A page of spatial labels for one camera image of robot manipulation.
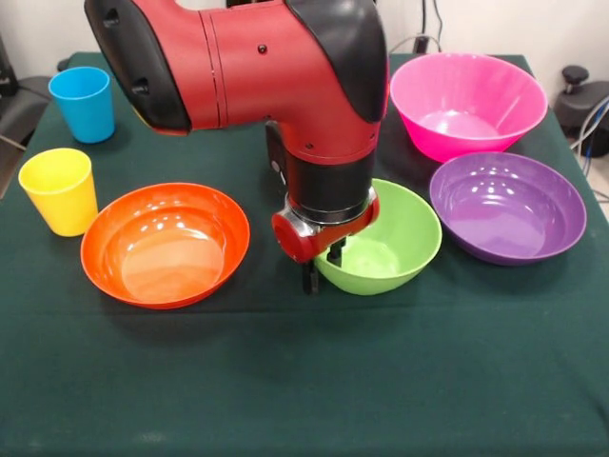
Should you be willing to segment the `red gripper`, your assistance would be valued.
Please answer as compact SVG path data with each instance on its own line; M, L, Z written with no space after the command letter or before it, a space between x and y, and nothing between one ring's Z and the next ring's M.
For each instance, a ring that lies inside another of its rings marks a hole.
M342 222L315 222L300 214L285 196L284 208L271 218L271 225L283 251L302 265L302 284L306 294L319 292L319 272L313 259L326 251L327 262L340 267L345 237L359 233L373 224L380 213L380 199L370 187L363 209Z

